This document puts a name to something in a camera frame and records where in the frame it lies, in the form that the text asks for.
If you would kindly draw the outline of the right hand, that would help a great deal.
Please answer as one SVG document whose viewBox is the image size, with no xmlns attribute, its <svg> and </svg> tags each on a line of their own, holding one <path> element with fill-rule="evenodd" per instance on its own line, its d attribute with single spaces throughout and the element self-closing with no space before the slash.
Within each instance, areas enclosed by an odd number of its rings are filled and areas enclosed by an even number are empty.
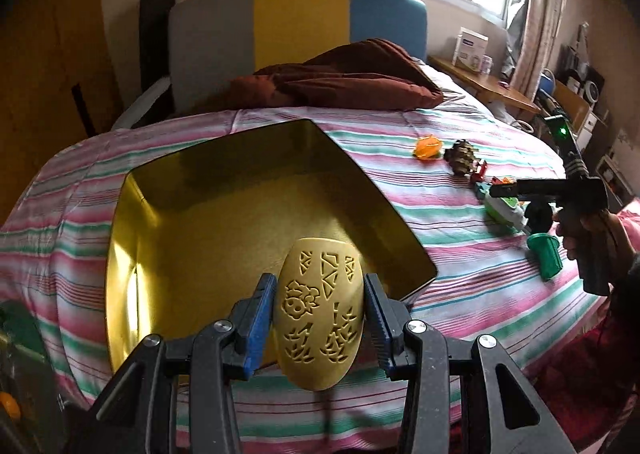
<svg viewBox="0 0 640 454">
<path fill-rule="evenodd" d="M 555 216 L 556 234 L 562 237 L 567 258 L 596 257 L 608 263 L 608 284 L 623 280 L 634 264 L 636 251 L 616 214 L 598 211 L 579 219 L 579 229 L 566 209 Z"/>
</svg>

